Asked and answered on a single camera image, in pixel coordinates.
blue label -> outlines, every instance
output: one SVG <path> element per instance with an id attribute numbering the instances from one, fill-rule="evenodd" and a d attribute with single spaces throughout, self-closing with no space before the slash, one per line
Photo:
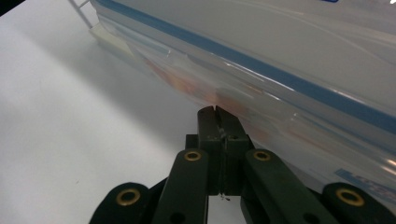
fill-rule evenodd
<path id="1" fill-rule="evenodd" d="M 396 190 L 380 185 L 373 180 L 369 180 L 359 175 L 354 175 L 344 169 L 337 170 L 336 175 L 339 175 L 346 181 L 355 185 L 356 187 L 365 190 L 366 192 L 373 194 L 374 196 L 388 202 L 396 204 Z"/>

white surface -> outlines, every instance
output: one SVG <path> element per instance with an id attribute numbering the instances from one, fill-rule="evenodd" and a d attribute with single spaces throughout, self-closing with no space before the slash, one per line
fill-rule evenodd
<path id="1" fill-rule="evenodd" d="M 0 18 L 0 75 L 2 224 L 88 223 L 117 185 L 168 176 L 196 133 L 200 107 L 101 49 L 65 0 Z M 239 211 L 216 198 L 209 223 Z"/>

plastic container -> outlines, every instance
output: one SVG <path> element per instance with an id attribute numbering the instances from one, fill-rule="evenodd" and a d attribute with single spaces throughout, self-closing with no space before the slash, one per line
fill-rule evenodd
<path id="1" fill-rule="evenodd" d="M 396 7 L 386 1 L 92 0 L 155 76 L 220 105 L 316 190 L 396 213 Z"/>

blue stripe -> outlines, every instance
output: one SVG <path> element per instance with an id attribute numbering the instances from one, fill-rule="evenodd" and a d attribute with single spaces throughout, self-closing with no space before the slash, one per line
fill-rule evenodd
<path id="1" fill-rule="evenodd" d="M 215 41 L 179 28 L 166 21 L 159 20 L 146 13 L 127 7 L 112 0 L 96 0 L 103 7 L 107 7 L 135 21 L 172 35 L 190 43 L 200 49 L 212 52 L 229 61 L 240 64 L 264 77 L 269 77 L 323 104 L 336 108 L 355 118 L 364 120 L 380 129 L 396 134 L 396 118 L 382 111 L 363 105 L 333 91 L 324 89 L 314 83 L 282 71 L 268 63 L 261 62 L 234 49 L 227 48 Z"/>

round joint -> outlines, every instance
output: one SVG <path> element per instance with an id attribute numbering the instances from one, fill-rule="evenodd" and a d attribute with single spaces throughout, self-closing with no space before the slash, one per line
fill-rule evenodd
<path id="1" fill-rule="evenodd" d="M 137 189 L 125 189 L 117 195 L 117 204 L 128 206 L 136 203 L 140 199 L 140 192 Z"/>
<path id="2" fill-rule="evenodd" d="M 186 154 L 184 154 L 184 159 L 187 161 L 198 161 L 201 159 L 201 153 L 197 151 L 189 151 Z"/>
<path id="3" fill-rule="evenodd" d="M 271 160 L 271 155 L 264 152 L 264 151 L 256 151 L 253 154 L 254 158 L 256 158 L 259 161 L 269 161 Z"/>
<path id="4" fill-rule="evenodd" d="M 363 198 L 354 190 L 351 189 L 338 189 L 335 194 L 338 199 L 352 206 L 360 207 L 364 205 Z"/>

